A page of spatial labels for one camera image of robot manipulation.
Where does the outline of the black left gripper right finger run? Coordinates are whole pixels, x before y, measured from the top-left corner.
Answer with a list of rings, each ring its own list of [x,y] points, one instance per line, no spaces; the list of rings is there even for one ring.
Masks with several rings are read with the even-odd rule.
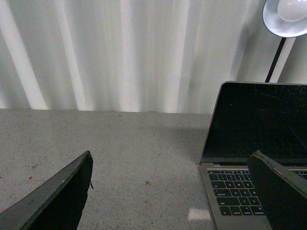
[[[259,150],[247,160],[251,179],[273,230],[307,228],[307,181]]]

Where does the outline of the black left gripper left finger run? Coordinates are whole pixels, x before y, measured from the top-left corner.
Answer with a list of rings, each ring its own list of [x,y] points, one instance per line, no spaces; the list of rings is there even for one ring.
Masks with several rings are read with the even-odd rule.
[[[75,230],[92,186],[93,158],[86,151],[0,214],[2,230]]]

